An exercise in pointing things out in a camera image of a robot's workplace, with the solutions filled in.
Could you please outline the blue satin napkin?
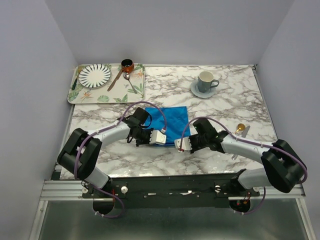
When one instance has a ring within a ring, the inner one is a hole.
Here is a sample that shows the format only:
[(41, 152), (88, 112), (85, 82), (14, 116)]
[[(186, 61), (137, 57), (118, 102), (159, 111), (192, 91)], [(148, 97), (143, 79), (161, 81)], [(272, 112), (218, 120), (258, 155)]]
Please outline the blue satin napkin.
[[(185, 126), (189, 122), (188, 110), (186, 106), (161, 107), (160, 109), (167, 120), (165, 146), (171, 147), (175, 145), (174, 141), (181, 137)], [(164, 126), (162, 114), (154, 107), (146, 107), (145, 110), (151, 115), (152, 120), (150, 121), (148, 117), (144, 125), (149, 129), (161, 130)]]

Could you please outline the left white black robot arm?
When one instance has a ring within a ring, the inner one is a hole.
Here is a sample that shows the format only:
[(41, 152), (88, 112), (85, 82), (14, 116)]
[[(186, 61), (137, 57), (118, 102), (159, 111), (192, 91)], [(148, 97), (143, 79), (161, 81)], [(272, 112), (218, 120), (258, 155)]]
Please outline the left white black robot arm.
[(150, 143), (157, 131), (147, 129), (144, 123), (151, 115), (138, 107), (132, 115), (120, 117), (102, 129), (86, 131), (75, 129), (57, 157), (57, 163), (73, 174), (75, 179), (93, 185), (93, 191), (101, 198), (111, 191), (111, 177), (96, 167), (100, 150), (120, 140), (136, 140), (138, 145)]

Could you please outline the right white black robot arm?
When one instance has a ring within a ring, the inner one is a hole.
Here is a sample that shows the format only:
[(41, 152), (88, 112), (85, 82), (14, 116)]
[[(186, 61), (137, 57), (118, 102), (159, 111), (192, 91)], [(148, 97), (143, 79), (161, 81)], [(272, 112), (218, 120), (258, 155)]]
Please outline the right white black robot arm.
[(307, 180), (308, 170), (292, 147), (284, 140), (259, 142), (232, 134), (227, 128), (217, 131), (213, 119), (197, 117), (191, 120), (196, 134), (182, 137), (180, 148), (194, 153), (209, 148), (222, 154), (245, 157), (262, 164), (261, 168), (239, 171), (230, 183), (230, 191), (241, 196), (255, 187), (274, 187), (289, 193)]

